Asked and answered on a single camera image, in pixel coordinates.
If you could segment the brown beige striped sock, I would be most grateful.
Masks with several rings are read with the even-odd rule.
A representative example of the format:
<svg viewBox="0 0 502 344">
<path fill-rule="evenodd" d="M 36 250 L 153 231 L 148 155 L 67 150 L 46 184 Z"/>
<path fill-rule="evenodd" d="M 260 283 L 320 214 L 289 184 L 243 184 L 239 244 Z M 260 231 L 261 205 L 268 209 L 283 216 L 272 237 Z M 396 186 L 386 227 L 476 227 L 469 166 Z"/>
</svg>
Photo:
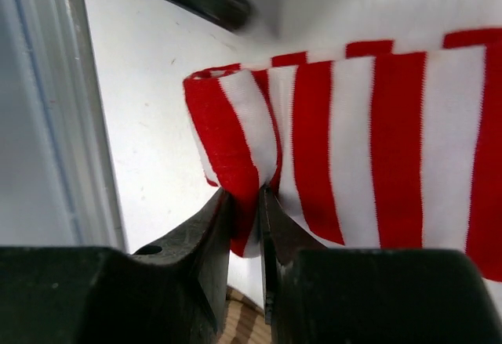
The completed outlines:
<svg viewBox="0 0 502 344">
<path fill-rule="evenodd" d="M 271 327 L 264 311 L 239 290 L 227 287 L 226 317 L 219 344 L 271 344 Z"/>
</svg>

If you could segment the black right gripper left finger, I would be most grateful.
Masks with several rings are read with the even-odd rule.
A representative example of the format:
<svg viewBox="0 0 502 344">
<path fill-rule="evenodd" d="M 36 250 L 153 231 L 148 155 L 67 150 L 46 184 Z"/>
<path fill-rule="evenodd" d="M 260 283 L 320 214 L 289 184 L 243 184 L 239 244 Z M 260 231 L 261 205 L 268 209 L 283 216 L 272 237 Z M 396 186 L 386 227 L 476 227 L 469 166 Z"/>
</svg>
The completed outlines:
<svg viewBox="0 0 502 344">
<path fill-rule="evenodd" d="M 4 343 L 214 343 L 223 330 L 231 197 L 128 255 L 4 247 Z"/>
</svg>

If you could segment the red white striped sock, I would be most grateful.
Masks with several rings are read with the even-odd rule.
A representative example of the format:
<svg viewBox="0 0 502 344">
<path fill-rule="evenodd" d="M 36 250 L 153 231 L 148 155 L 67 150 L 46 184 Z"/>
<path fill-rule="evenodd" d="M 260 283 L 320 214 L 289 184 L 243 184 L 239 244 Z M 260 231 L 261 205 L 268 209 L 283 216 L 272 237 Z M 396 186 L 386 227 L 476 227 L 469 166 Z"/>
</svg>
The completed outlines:
<svg viewBox="0 0 502 344">
<path fill-rule="evenodd" d="M 183 86 L 206 179 L 237 202 L 236 255 L 258 255 L 268 185 L 325 245 L 457 249 L 500 281 L 500 29 L 211 67 Z"/>
</svg>

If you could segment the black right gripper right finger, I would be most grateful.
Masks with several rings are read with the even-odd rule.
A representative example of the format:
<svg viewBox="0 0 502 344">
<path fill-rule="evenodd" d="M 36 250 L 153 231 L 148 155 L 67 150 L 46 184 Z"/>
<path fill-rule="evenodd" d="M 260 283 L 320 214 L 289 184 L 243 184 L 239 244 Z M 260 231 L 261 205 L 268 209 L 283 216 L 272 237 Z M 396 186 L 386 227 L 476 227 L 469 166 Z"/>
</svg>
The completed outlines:
<svg viewBox="0 0 502 344">
<path fill-rule="evenodd" d="M 463 253 L 327 248 L 267 187 L 258 219 L 273 342 L 500 342 L 496 307 Z"/>
</svg>

